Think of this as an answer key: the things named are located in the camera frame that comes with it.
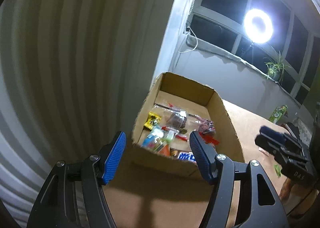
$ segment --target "wooden table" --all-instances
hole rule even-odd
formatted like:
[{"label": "wooden table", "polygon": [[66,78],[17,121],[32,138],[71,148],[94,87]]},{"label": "wooden table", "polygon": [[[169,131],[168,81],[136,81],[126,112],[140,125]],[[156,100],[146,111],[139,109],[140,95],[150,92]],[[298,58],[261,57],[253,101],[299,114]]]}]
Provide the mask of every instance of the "wooden table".
[{"label": "wooden table", "polygon": [[[276,162],[272,156],[266,156],[258,150],[254,138],[262,125],[280,132],[285,129],[230,102],[224,101],[224,105],[239,137],[245,162],[257,159],[279,193],[285,177],[277,177],[274,170]],[[115,178],[104,188],[117,227],[199,227],[212,188],[204,181],[185,179],[132,165],[129,150],[125,151]],[[234,225],[239,183],[235,182],[226,227]]]}]

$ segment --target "cable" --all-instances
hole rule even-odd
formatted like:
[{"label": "cable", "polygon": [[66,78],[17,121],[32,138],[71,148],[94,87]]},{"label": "cable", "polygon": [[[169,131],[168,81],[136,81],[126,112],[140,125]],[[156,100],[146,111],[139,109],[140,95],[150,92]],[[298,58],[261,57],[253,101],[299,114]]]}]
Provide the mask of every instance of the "cable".
[{"label": "cable", "polygon": [[178,51],[179,53],[187,53],[187,52],[189,52],[189,51],[194,51],[194,50],[197,48],[198,44],[199,44],[198,38],[197,38],[197,36],[195,35],[195,33],[193,32],[193,30],[191,29],[191,27],[189,26],[188,28],[191,30],[191,32],[193,33],[193,35],[196,37],[197,44],[195,45],[195,47],[194,47],[192,50],[187,50],[187,51],[183,51],[183,52]]}]

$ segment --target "black clamp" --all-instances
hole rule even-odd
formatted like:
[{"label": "black clamp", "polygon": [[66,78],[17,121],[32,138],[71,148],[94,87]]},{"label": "black clamp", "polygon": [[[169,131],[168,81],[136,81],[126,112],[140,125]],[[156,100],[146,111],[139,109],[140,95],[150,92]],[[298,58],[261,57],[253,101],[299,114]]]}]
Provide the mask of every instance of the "black clamp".
[{"label": "black clamp", "polygon": [[32,207],[27,228],[81,228],[75,181],[81,181],[84,204],[91,228],[116,228],[101,185],[115,174],[124,151],[124,132],[83,162],[58,161],[45,180]]},{"label": "black clamp", "polygon": [[293,136],[262,126],[255,143],[272,154],[282,167],[281,173],[297,184],[309,187],[318,180],[308,146]]},{"label": "black clamp", "polygon": [[190,146],[201,176],[214,185],[200,228],[226,226],[234,181],[241,181],[238,212],[234,228],[289,228],[278,194],[257,160],[248,164],[218,154],[198,132],[190,134]]}]

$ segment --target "snack package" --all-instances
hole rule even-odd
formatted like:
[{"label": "snack package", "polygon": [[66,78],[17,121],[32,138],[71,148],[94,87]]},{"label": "snack package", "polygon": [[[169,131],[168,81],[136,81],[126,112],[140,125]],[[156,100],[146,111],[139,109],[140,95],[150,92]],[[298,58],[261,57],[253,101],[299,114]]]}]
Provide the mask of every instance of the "snack package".
[{"label": "snack package", "polygon": [[196,163],[195,157],[193,156],[192,152],[170,149],[170,156],[172,156],[176,159],[188,160],[188,161]]},{"label": "snack package", "polygon": [[155,125],[159,125],[160,120],[161,120],[160,115],[153,113],[153,112],[149,112],[148,119],[145,122],[144,127],[148,128],[149,130],[152,130],[152,128]]},{"label": "snack package", "polygon": [[169,145],[166,144],[163,148],[161,148],[161,150],[158,152],[158,154],[169,157],[170,156]]},{"label": "snack package", "polygon": [[[167,126],[163,126],[161,129],[162,129],[162,130],[165,130],[165,131],[173,130],[173,128],[170,128],[170,127],[167,127]],[[176,134],[176,138],[178,138],[178,139],[180,139],[180,140],[183,140],[183,141],[188,141],[188,140],[189,140],[187,135],[184,135],[184,134],[179,133],[178,130],[175,130],[175,131],[178,132],[178,133]]]},{"label": "snack package", "polygon": [[178,130],[176,130],[176,129],[174,129],[174,128],[166,127],[166,135],[165,135],[165,137],[164,137],[164,140],[165,140],[168,144],[170,144],[170,143],[174,140],[175,136],[176,136],[178,133],[179,133]]},{"label": "snack package", "polygon": [[203,119],[199,115],[195,115],[195,117],[200,123],[197,131],[201,132],[204,135],[214,137],[214,135],[216,134],[216,129],[214,127],[213,121],[208,119]]},{"label": "snack package", "polygon": [[164,136],[164,131],[159,126],[154,126],[150,134],[145,138],[142,147],[154,148],[160,139]]},{"label": "snack package", "polygon": [[219,142],[215,138],[211,137],[210,135],[203,134],[202,132],[199,132],[199,134],[206,144],[210,144],[214,148],[215,148],[215,145],[219,144]]},{"label": "snack package", "polygon": [[186,127],[188,113],[172,104],[169,104],[169,108],[172,110],[172,114],[169,120],[167,120],[166,126],[176,130],[184,129]]},{"label": "snack package", "polygon": [[288,106],[282,105],[277,107],[269,118],[270,122],[277,123],[281,116],[288,110]]}]

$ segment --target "white wall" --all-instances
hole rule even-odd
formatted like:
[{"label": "white wall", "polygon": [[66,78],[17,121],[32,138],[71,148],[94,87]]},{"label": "white wall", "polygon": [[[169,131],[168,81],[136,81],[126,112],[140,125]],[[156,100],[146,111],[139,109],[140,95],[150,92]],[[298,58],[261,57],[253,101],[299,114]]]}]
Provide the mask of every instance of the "white wall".
[{"label": "white wall", "polygon": [[22,227],[58,160],[130,140],[173,1],[4,0],[0,197]]},{"label": "white wall", "polygon": [[185,29],[192,1],[174,0],[152,81],[161,73],[169,70],[178,38]]},{"label": "white wall", "polygon": [[[180,51],[190,49],[184,42]],[[242,63],[198,49],[178,55],[177,60],[174,73],[211,86],[222,99],[266,119],[281,105],[288,106],[290,121],[296,113],[299,116],[300,108],[280,86]]]}]

